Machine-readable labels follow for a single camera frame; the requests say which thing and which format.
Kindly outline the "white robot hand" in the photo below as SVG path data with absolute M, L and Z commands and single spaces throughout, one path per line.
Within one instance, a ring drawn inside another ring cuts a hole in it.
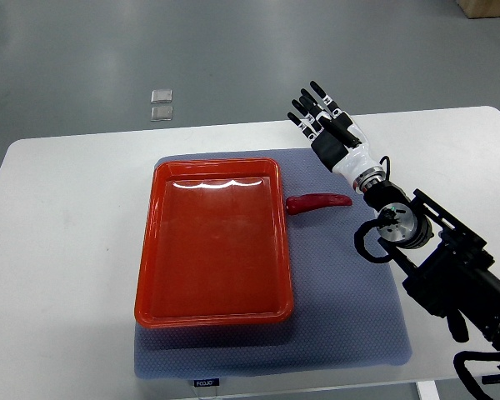
M 310 86 L 322 99 L 330 113 L 339 116 L 329 119 L 329 113 L 307 89 L 302 88 L 299 101 L 293 99 L 292 105 L 312 127 L 292 112 L 287 113 L 288 119 L 308 140 L 313 140 L 311 148 L 327 170 L 345 177 L 356 192 L 365 193 L 371 186 L 383 180 L 383 168 L 379 162 L 372 159 L 367 138 L 359 126 L 346 112 L 343 112 L 317 82 L 311 81 Z M 313 129 L 322 128 L 324 128 L 323 131 L 318 135 L 313 131 Z

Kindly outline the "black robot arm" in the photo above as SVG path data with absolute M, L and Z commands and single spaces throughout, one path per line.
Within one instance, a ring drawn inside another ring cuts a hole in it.
M 472 323 L 491 343 L 491 352 L 462 351 L 453 366 L 476 399 L 486 399 L 466 364 L 496 362 L 500 372 L 500 279 L 486 241 L 421 190 L 413 197 L 391 182 L 391 162 L 375 161 L 368 141 L 350 115 L 316 82 L 293 100 L 288 118 L 311 143 L 322 165 L 343 176 L 376 212 L 354 233 L 357 253 L 370 263 L 394 261 L 406 273 L 407 294 L 433 316 L 444 318 L 453 339 L 469 339 Z M 500 379 L 484 377 L 484 382 Z

